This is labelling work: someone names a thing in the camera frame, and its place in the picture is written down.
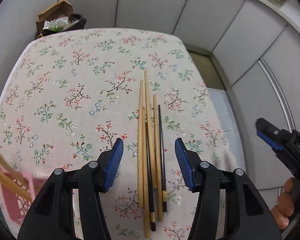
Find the right hand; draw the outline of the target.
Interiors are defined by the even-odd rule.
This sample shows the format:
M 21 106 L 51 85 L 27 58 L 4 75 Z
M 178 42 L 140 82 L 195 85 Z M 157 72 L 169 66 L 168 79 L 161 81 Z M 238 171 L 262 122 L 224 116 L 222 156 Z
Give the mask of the right hand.
M 294 213 L 294 203 L 291 192 L 294 187 L 293 178 L 289 178 L 283 187 L 283 192 L 277 198 L 277 204 L 271 209 L 271 213 L 279 229 L 283 230 L 289 225 L 289 217 Z

